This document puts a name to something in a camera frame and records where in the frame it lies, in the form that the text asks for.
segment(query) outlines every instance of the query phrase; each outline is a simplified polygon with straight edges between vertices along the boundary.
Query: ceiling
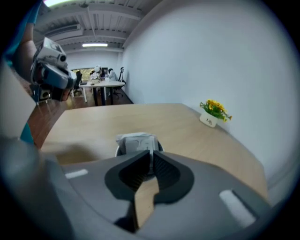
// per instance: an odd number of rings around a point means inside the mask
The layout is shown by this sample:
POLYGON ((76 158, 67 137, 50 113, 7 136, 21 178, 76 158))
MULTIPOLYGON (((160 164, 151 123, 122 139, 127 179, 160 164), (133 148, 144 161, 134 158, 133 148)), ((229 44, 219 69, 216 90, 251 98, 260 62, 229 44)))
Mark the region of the ceiling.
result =
POLYGON ((74 0, 47 7, 42 3, 34 28, 38 46, 44 37, 66 53, 104 50, 122 52, 123 44, 140 20, 162 0, 74 0), (108 47, 83 48, 83 43, 108 47))

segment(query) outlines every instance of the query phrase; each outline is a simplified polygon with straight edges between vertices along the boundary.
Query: air conditioner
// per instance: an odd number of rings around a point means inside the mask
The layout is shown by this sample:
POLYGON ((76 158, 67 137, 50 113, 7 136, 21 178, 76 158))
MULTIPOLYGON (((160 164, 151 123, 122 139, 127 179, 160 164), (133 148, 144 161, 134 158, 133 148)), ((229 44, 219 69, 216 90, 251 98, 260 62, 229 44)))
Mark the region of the air conditioner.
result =
POLYGON ((69 25, 63 28, 52 30, 45 34, 47 38, 53 41, 65 38, 73 38, 83 35, 83 27, 80 24, 69 25))

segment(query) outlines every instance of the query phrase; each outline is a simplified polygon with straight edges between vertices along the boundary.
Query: wooden table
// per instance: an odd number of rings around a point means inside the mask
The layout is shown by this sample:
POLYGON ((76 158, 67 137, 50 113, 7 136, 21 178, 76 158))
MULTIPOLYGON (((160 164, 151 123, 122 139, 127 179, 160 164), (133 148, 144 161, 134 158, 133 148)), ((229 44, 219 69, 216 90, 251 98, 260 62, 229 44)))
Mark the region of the wooden table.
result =
POLYGON ((113 88, 121 87, 124 85, 125 85, 124 82, 119 82, 119 81, 111 81, 111 82, 101 81, 101 82, 95 83, 94 85, 91 85, 91 82, 88 81, 87 84, 85 84, 85 85, 80 84, 79 87, 83 88, 83 90, 84 90, 84 88, 92 88, 93 89, 95 106, 98 106, 96 88, 100 88, 102 106, 105 106, 106 105, 105 104, 105 100, 106 100, 105 94, 106 93, 104 93, 104 88, 110 88, 110 90, 111 90, 111 105, 113 105, 113 88))
MULTIPOLYGON (((217 165, 268 200, 262 164, 220 127, 199 121, 200 114, 182 104, 114 105, 65 111, 47 136, 42 151, 55 153, 60 164, 114 157, 116 135, 157 135, 166 152, 217 165)), ((139 225, 153 211, 156 179, 142 184, 135 196, 139 225)))

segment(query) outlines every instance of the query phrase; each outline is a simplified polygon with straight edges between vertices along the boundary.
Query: fluorescent light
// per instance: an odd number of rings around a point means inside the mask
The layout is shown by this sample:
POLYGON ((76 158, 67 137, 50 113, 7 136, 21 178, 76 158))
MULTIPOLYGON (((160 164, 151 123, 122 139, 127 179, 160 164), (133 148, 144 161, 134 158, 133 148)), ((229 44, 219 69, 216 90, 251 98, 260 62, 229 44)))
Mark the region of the fluorescent light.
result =
POLYGON ((70 2, 73 0, 44 0, 44 3, 47 7, 52 7, 53 5, 62 3, 62 2, 70 2))
POLYGON ((85 43, 83 47, 107 47, 107 43, 85 43))

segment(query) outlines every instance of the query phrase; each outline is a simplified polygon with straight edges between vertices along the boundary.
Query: potted plant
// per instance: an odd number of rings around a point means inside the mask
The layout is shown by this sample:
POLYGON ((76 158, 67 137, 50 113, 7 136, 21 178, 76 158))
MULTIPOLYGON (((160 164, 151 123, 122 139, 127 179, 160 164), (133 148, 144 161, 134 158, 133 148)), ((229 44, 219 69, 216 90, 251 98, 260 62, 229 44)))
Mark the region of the potted plant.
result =
POLYGON ((217 101, 208 99, 205 104, 201 102, 200 107, 205 110, 199 118, 200 121, 211 128, 216 126, 218 119, 222 119, 223 122, 227 122, 228 119, 231 120, 232 118, 232 116, 227 114, 227 110, 224 106, 217 101))

